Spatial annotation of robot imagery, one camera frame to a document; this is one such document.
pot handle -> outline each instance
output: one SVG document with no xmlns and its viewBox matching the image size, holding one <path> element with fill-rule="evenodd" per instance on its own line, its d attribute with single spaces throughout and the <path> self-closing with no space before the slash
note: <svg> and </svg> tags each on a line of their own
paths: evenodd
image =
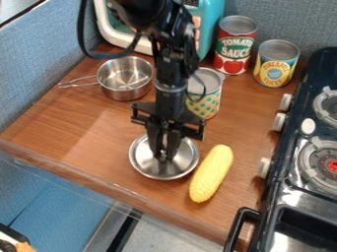
<svg viewBox="0 0 337 252">
<path fill-rule="evenodd" d="M 236 248 L 236 242 L 241 232 L 243 223 L 246 221 L 259 222 L 261 214 L 250 208 L 240 208 L 236 213 L 236 218 L 232 224 L 229 236 L 227 238 L 224 252 L 233 252 Z"/>
<path fill-rule="evenodd" d="M 86 86 L 91 86 L 91 85 L 96 85 L 98 84 L 98 82 L 94 82 L 94 83 L 84 83 L 84 84 L 75 84 L 76 82 L 82 81 L 82 80 L 86 80 L 86 79 L 90 79 L 95 77 L 96 75 L 91 75 L 91 76 L 86 76 L 86 77 L 81 77 L 81 78 L 77 78 L 74 79 L 72 81 L 69 82 L 63 82 L 63 83 L 58 83 L 56 84 L 56 86 L 59 89 L 66 89 L 66 88 L 70 88 L 70 87 L 86 87 Z"/>
</svg>

metal plate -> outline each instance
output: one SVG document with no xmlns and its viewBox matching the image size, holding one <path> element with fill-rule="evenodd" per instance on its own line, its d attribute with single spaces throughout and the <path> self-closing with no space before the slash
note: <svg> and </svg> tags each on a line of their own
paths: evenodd
<svg viewBox="0 0 337 252">
<path fill-rule="evenodd" d="M 123 70 L 112 73 L 103 80 L 105 87 L 114 91 L 136 90 L 150 81 L 150 76 L 140 71 Z"/>
<path fill-rule="evenodd" d="M 132 166 L 141 174 L 158 180 L 173 180 L 191 172 L 198 164 L 198 147 L 188 138 L 181 145 L 172 161 L 161 161 L 153 156 L 149 147 L 148 136 L 136 139 L 129 151 Z"/>
</svg>

tin can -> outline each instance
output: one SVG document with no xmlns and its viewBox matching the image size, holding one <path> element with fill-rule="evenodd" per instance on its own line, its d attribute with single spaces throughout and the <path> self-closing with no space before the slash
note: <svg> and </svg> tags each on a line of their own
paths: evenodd
<svg viewBox="0 0 337 252">
<path fill-rule="evenodd" d="M 299 48 L 282 39 L 264 41 L 258 48 L 253 71 L 255 80 L 269 88 L 281 88 L 294 76 Z"/>
<path fill-rule="evenodd" d="M 203 94 L 203 87 L 196 79 L 191 77 L 188 80 L 186 107 L 202 119 L 211 119 L 220 109 L 225 75 L 205 67 L 195 71 L 195 75 L 205 84 L 206 95 L 200 100 L 200 96 Z"/>
<path fill-rule="evenodd" d="M 238 75 L 249 67 L 257 25 L 249 17 L 228 16 L 219 22 L 214 67 L 228 75 Z"/>
</svg>

gray wall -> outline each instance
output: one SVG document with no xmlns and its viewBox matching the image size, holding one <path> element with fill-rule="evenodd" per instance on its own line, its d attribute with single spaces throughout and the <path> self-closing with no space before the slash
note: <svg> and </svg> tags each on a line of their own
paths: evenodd
<svg viewBox="0 0 337 252">
<path fill-rule="evenodd" d="M 226 15 L 244 15 L 259 26 L 257 44 L 270 38 L 296 43 L 307 58 L 317 48 L 337 46 L 335 0 L 227 0 Z"/>
<path fill-rule="evenodd" d="M 82 58 L 76 37 L 81 0 L 47 0 L 0 29 L 0 132 Z M 86 38 L 98 42 L 93 8 Z"/>
</svg>

red can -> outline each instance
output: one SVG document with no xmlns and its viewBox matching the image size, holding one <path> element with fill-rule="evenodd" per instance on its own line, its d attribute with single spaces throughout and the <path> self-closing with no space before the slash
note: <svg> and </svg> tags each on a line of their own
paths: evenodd
<svg viewBox="0 0 337 252">
<path fill-rule="evenodd" d="M 249 67 L 257 25 L 249 17 L 228 16 L 219 22 L 214 67 L 228 75 L 238 75 Z"/>
</svg>

